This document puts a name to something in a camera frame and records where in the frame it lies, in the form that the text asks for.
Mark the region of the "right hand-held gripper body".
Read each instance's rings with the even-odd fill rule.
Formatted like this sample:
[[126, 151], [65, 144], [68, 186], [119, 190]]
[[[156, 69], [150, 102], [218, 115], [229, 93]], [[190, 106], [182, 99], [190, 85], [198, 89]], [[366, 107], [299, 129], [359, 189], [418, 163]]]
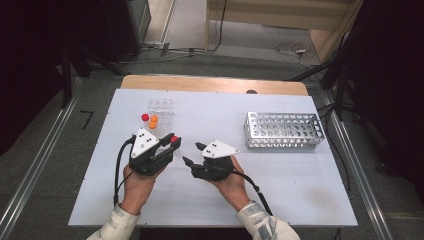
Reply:
[[194, 178], [218, 182], [225, 180], [234, 170], [231, 157], [239, 150], [219, 140], [212, 140], [201, 151], [204, 161], [199, 169], [191, 169]]

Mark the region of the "perforated metal tube rack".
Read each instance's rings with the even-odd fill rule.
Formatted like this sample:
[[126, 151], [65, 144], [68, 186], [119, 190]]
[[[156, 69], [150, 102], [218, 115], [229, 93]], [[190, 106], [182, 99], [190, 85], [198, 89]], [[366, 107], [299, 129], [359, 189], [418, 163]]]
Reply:
[[248, 112], [244, 131], [248, 148], [315, 149], [325, 139], [313, 113]]

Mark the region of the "black metal stand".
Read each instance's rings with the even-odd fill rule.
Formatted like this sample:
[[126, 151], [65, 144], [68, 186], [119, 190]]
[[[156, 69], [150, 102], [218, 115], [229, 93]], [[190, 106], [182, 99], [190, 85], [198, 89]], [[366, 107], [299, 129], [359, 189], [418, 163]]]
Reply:
[[62, 89], [63, 89], [63, 101], [62, 108], [68, 106], [73, 97], [72, 83], [71, 83], [71, 68], [74, 68], [79, 76], [89, 77], [91, 74], [91, 68], [87, 62], [87, 59], [92, 59], [99, 63], [101, 66], [110, 70], [111, 72], [119, 75], [126, 76], [127, 73], [114, 66], [106, 59], [96, 55], [94, 52], [89, 50], [87, 47], [64, 42], [60, 47], [61, 54], [61, 71], [62, 71]]
[[322, 70], [325, 71], [324, 76], [319, 81], [319, 85], [323, 90], [330, 89], [336, 84], [336, 98], [332, 110], [335, 112], [339, 121], [343, 120], [342, 109], [343, 109], [343, 96], [345, 87], [347, 85], [347, 59], [348, 53], [354, 46], [355, 40], [358, 36], [358, 28], [354, 26], [349, 32], [343, 34], [340, 40], [339, 47], [335, 52], [332, 53], [329, 60], [326, 62], [312, 67], [310, 70], [299, 74], [291, 81], [300, 82], [307, 77], [310, 77]]

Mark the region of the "aluminium floor rail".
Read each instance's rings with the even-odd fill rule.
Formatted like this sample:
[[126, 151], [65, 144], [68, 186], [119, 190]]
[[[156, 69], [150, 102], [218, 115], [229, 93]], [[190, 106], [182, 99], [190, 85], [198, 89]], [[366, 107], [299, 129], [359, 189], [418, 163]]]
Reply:
[[13, 193], [7, 207], [0, 219], [0, 240], [8, 240], [21, 212], [23, 211], [45, 165], [47, 164], [51, 152], [53, 151], [56, 142], [72, 114], [72, 111], [80, 97], [80, 91], [83, 87], [83, 79], [77, 77], [72, 85], [71, 90], [74, 95], [69, 100], [69, 103], [63, 107], [56, 117], [53, 126], [48, 132], [43, 144], [37, 151], [33, 162], [25, 173], [17, 190]]
[[344, 160], [349, 166], [350, 177], [354, 179], [358, 188], [377, 239], [394, 240], [393, 234], [391, 233], [384, 213], [368, 180], [367, 174], [361, 165], [361, 161], [352, 144], [348, 131], [346, 130], [345, 123], [338, 119], [334, 111], [330, 113], [329, 119], [335, 129], [338, 140], [345, 154]]

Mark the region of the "clear acrylic tube rack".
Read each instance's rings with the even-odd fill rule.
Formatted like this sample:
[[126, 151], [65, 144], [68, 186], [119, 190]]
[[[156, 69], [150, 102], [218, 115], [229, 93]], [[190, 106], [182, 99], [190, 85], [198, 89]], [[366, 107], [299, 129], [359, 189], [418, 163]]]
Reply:
[[152, 115], [158, 116], [157, 130], [153, 134], [158, 139], [163, 138], [171, 132], [173, 118], [173, 100], [163, 98], [150, 98], [147, 110], [144, 112], [151, 118]]

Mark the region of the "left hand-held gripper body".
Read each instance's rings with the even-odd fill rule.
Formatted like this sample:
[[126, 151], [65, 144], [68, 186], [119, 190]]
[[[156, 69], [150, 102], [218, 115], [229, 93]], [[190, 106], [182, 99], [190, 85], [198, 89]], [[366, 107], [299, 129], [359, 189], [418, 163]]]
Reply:
[[156, 151], [163, 147], [160, 145], [161, 139], [140, 128], [130, 152], [130, 169], [140, 176], [152, 176], [166, 167], [172, 161], [172, 153], [157, 159]]

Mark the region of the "light wooden furniture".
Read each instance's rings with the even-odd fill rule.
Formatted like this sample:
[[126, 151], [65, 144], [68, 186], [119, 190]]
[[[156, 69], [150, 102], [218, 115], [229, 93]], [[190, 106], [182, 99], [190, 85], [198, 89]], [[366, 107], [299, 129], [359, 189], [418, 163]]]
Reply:
[[206, 0], [205, 43], [209, 23], [226, 8], [229, 22], [306, 29], [321, 62], [330, 59], [354, 25], [364, 0]]

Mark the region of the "dark cabinet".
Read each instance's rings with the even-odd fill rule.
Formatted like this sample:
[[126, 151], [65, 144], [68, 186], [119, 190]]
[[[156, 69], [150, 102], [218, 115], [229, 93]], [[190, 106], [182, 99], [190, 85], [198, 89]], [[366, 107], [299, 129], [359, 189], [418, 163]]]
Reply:
[[102, 0], [116, 62], [137, 55], [151, 22], [148, 0]]

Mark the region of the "person's left hand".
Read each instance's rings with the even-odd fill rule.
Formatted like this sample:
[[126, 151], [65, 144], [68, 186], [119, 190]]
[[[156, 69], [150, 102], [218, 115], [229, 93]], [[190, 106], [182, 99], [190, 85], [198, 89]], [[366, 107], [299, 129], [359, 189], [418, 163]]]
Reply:
[[120, 207], [129, 214], [139, 215], [141, 208], [146, 204], [152, 193], [156, 179], [161, 171], [152, 176], [140, 176], [134, 173], [129, 166], [123, 170], [124, 177], [124, 197]]

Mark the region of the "person's right hand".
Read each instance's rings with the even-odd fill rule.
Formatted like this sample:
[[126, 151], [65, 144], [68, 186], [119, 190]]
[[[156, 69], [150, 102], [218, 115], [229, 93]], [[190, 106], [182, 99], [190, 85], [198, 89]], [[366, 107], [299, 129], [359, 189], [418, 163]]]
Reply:
[[239, 212], [249, 201], [242, 176], [231, 173], [225, 180], [213, 182], [227, 203]]

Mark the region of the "wooden table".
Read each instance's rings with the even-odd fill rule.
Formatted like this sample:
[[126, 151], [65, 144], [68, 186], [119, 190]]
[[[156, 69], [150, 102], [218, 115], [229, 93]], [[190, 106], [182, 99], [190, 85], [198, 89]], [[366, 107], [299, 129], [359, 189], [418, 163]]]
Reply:
[[194, 77], [173, 75], [128, 75], [122, 80], [123, 89], [147, 89], [170, 91], [195, 91], [219, 93], [246, 93], [256, 90], [258, 94], [307, 96], [306, 86], [301, 82], [252, 80], [224, 77]]

